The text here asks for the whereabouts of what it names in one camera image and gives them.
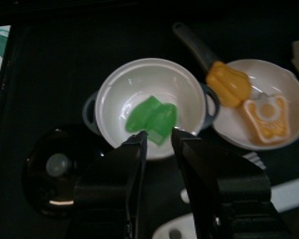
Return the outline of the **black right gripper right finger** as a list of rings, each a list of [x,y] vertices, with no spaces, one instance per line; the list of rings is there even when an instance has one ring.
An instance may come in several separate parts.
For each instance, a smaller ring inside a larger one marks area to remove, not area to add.
[[[197,239],[291,239],[271,203],[264,170],[175,129],[172,147],[189,197]]]

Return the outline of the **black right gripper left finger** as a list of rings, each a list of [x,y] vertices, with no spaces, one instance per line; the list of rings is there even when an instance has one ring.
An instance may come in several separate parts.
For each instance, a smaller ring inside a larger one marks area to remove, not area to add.
[[[86,168],[73,190],[66,239],[138,239],[145,156],[146,133],[138,132]]]

